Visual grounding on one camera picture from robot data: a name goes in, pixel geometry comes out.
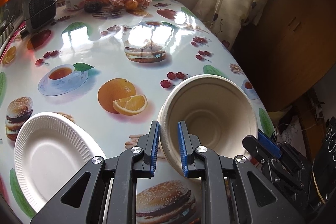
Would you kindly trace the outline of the beige paper bowl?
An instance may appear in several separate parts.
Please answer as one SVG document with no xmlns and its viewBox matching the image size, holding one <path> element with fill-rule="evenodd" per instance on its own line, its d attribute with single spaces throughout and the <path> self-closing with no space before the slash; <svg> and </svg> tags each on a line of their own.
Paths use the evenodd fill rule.
<svg viewBox="0 0 336 224">
<path fill-rule="evenodd" d="M 256 114 L 247 95 L 232 81 L 216 75 L 197 75 L 178 84 L 162 105 L 157 120 L 160 147 L 169 164 L 179 173 L 182 164 L 178 144 L 178 122 L 201 145 L 218 155 L 251 158 L 242 141 L 258 136 Z"/>
</svg>

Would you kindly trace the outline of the white foam plate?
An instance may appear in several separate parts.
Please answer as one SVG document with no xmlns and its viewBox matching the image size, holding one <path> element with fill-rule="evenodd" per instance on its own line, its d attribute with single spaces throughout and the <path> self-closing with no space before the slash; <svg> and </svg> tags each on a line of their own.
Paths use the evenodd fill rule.
<svg viewBox="0 0 336 224">
<path fill-rule="evenodd" d="M 74 122 L 53 112 L 30 117 L 15 141 L 14 169 L 33 210 L 41 210 L 94 156 L 106 157 L 96 141 Z"/>
</svg>

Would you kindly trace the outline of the fruit print tablecloth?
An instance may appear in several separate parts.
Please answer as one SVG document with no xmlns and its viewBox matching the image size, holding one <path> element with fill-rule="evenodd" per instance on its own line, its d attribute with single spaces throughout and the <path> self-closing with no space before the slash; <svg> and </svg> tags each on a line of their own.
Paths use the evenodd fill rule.
<svg viewBox="0 0 336 224">
<path fill-rule="evenodd" d="M 171 88 L 171 73 L 183 79 L 214 73 L 240 86 L 250 99 L 259 129 L 274 131 L 269 115 L 245 73 L 227 49 L 177 0 L 153 0 L 139 12 L 111 18 L 59 7 L 55 21 L 37 38 L 15 33 L 1 58 L 1 194 L 22 223 L 33 216 L 14 180 L 14 142 L 6 136 L 7 107 L 30 97 L 33 113 L 69 115 L 100 145 L 117 155 L 125 143 L 147 133 Z M 147 108 L 125 116 L 104 110 L 98 90 L 109 80 L 129 81 L 146 96 Z"/>
</svg>

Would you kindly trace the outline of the wooden cabinet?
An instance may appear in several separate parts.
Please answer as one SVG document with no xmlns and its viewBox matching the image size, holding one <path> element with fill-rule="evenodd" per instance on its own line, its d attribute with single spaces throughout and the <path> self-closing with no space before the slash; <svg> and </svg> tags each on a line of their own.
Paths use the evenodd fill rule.
<svg viewBox="0 0 336 224">
<path fill-rule="evenodd" d="M 335 0 L 268 0 L 232 52 L 265 108 L 284 109 L 335 64 Z"/>
</svg>

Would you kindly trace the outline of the grey portable fan heater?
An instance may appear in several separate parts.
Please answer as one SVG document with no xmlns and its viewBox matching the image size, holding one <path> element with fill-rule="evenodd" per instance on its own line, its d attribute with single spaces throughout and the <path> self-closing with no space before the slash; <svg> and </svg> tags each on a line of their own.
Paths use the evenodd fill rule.
<svg viewBox="0 0 336 224">
<path fill-rule="evenodd" d="M 23 0 L 23 20 L 33 34 L 51 22 L 56 15 L 57 0 Z"/>
</svg>

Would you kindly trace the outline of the black white patterned box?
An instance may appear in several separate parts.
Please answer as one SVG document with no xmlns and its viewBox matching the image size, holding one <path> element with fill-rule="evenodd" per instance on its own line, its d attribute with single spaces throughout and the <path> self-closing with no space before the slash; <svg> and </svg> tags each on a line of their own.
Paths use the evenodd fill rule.
<svg viewBox="0 0 336 224">
<path fill-rule="evenodd" d="M 0 45 L 3 46 L 5 41 L 9 38 L 10 34 L 14 29 L 13 22 L 10 22 L 9 25 L 5 28 L 4 32 L 0 36 Z"/>
</svg>

